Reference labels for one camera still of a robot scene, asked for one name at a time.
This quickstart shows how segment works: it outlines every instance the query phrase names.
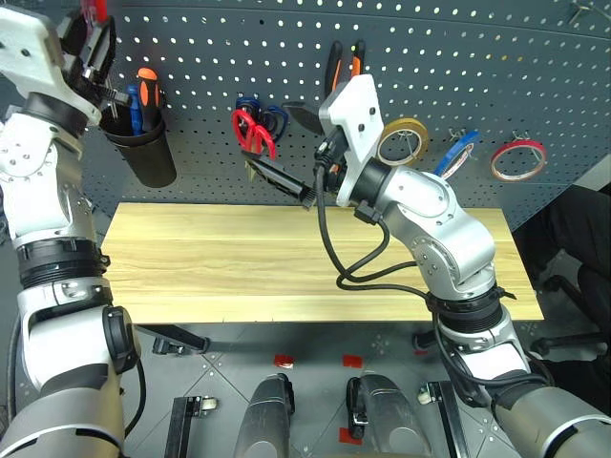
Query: pegboard hook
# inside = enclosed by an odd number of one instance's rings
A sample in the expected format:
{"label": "pegboard hook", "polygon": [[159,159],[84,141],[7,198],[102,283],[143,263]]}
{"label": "pegboard hook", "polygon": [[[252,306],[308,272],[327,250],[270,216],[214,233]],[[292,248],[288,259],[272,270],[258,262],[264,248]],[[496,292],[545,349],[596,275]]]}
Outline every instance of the pegboard hook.
{"label": "pegboard hook", "polygon": [[573,13],[573,15],[571,16],[571,18],[569,19],[569,26],[573,25],[573,23],[575,21],[577,21],[577,18],[583,13],[583,12],[588,12],[591,11],[592,8],[590,8],[587,5],[583,5],[580,2],[578,2],[577,0],[572,2],[571,5],[573,5],[573,7],[576,8],[575,12]]}
{"label": "pegboard hook", "polygon": [[[520,134],[519,131],[512,130],[512,135],[514,136],[514,141],[517,141],[517,140],[530,140],[531,139],[531,136],[528,134],[528,131],[524,131],[523,134]],[[535,148],[529,148],[529,150],[531,150],[531,152],[537,158],[538,161],[542,161],[543,160],[540,151],[538,151]]]}
{"label": "pegboard hook", "polygon": [[531,136],[528,134],[528,131],[524,131],[521,134],[518,130],[512,130],[512,135],[514,136],[514,140],[530,140]]}
{"label": "pegboard hook", "polygon": [[457,141],[467,134],[467,129],[454,129],[454,127],[450,127],[448,128],[448,132],[450,133],[450,140]]}
{"label": "pegboard hook", "polygon": [[[242,91],[237,91],[236,95],[238,96],[238,98],[244,97],[244,93]],[[253,93],[252,98],[259,100],[259,93]]]}

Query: red scissors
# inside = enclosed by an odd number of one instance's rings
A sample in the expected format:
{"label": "red scissors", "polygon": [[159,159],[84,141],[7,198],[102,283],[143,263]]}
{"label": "red scissors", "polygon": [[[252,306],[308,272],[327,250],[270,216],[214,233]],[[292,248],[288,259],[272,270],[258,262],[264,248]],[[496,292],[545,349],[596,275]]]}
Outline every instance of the red scissors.
{"label": "red scissors", "polygon": [[260,155],[263,144],[265,144],[269,157],[276,158],[276,145],[273,138],[264,126],[255,122],[250,114],[242,109],[234,110],[231,114],[231,124],[243,150]]}

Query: black cable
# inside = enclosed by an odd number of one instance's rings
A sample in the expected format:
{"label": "black cable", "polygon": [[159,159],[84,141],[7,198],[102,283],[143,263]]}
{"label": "black cable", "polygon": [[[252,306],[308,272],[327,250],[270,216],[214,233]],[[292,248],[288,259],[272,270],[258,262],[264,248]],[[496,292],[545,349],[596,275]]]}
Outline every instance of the black cable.
{"label": "black cable", "polygon": [[426,299],[427,295],[423,291],[420,291],[416,288],[412,288],[410,286],[405,286],[402,284],[380,283],[380,284],[352,285],[352,284],[344,283],[344,280],[349,280],[352,282],[365,282],[365,281],[379,279],[380,277],[383,277],[391,272],[395,272],[397,270],[404,269],[406,267],[413,267],[416,265],[416,263],[413,261],[402,262],[400,264],[396,264],[394,266],[387,267],[386,269],[383,269],[379,272],[375,272],[373,274],[365,275],[362,277],[353,276],[352,273],[355,270],[363,267],[365,264],[367,264],[368,262],[371,262],[372,260],[377,258],[380,254],[382,254],[382,252],[389,245],[390,231],[386,223],[380,219],[378,221],[378,224],[382,228],[382,232],[384,234],[382,242],[371,253],[366,255],[361,260],[356,261],[354,264],[351,265],[351,267],[346,269],[344,265],[342,264],[342,262],[340,261],[339,257],[337,256],[337,253],[335,252],[335,249],[333,248],[333,243],[331,242],[331,238],[328,233],[327,214],[325,211],[324,178],[325,178],[325,169],[323,167],[319,167],[316,170],[316,206],[318,210],[318,226],[321,232],[321,238],[323,239],[323,246],[325,247],[325,250],[327,251],[329,258],[331,259],[331,262],[333,263],[337,271],[340,273],[339,277],[336,280],[337,286],[347,291],[364,291],[364,290],[372,290],[372,289],[394,289],[394,290],[404,291],[407,293],[416,294],[420,296],[421,298]]}
{"label": "black cable", "polygon": [[550,386],[556,386],[556,380],[554,380],[554,376],[550,369],[547,368],[545,363],[539,360],[535,355],[533,355],[530,351],[522,348],[524,354],[531,360],[531,363],[537,367],[537,369],[543,374],[543,376],[548,380]]}
{"label": "black cable", "polygon": [[136,414],[134,418],[130,422],[130,424],[125,428],[125,437],[129,436],[132,429],[136,426],[137,422],[139,422],[140,417],[142,416],[142,412],[144,411],[144,406],[146,405],[146,379],[144,378],[144,367],[142,366],[142,360],[137,360],[136,363],[137,370],[137,380],[140,384],[140,400],[137,405]]}
{"label": "black cable", "polygon": [[17,318],[15,318],[12,325],[11,340],[9,341],[9,362],[7,364],[7,411],[9,414],[9,423],[12,422],[12,419],[17,415],[17,386],[15,373],[17,368],[19,336],[21,336],[21,317],[17,314]]}
{"label": "black cable", "polygon": [[460,378],[464,380],[467,380],[477,385],[493,386],[493,387],[506,386],[510,384],[518,384],[518,383],[523,383],[523,382],[540,382],[540,383],[549,385],[549,381],[538,374],[515,375],[512,377],[504,377],[498,380],[479,379],[477,377],[469,375],[456,364],[456,362],[452,359],[452,357],[448,353],[446,346],[443,344],[443,341],[441,339],[441,333],[439,332],[439,316],[436,313],[432,314],[432,329],[435,335],[435,339],[437,340],[437,345],[439,346],[439,352],[441,353],[441,357],[447,363],[448,368],[451,369],[452,372],[454,372],[457,376],[459,376]]}

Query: scissors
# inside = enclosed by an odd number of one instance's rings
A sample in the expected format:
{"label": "scissors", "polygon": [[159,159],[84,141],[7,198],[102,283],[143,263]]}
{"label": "scissors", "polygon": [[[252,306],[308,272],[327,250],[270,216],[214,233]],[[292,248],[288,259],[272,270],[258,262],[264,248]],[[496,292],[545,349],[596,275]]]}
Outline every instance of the scissors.
{"label": "scissors", "polygon": [[258,98],[241,96],[236,100],[236,110],[247,112],[257,124],[264,126],[273,135],[274,143],[284,135],[288,114],[277,105],[264,108]]}
{"label": "scissors", "polygon": [[234,110],[231,114],[231,125],[238,138],[238,143],[248,153],[260,155],[263,145],[269,151],[269,157],[276,158],[276,144],[267,129],[242,109]]}

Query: cable connector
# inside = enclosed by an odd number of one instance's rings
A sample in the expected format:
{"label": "cable connector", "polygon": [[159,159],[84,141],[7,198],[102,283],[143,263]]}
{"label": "cable connector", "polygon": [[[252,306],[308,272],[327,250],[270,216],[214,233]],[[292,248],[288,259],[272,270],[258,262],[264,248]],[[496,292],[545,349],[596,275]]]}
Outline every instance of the cable connector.
{"label": "cable connector", "polygon": [[361,203],[354,209],[354,216],[360,219],[362,222],[375,226],[378,221],[382,218],[382,214],[373,207],[369,206],[366,200],[362,200]]}
{"label": "cable connector", "polygon": [[325,171],[333,164],[339,164],[341,159],[344,157],[344,153],[348,149],[348,140],[344,135],[344,131],[341,127],[333,129],[331,134],[323,140],[318,147],[318,150],[314,154],[315,166],[314,170],[318,167],[324,167]]}

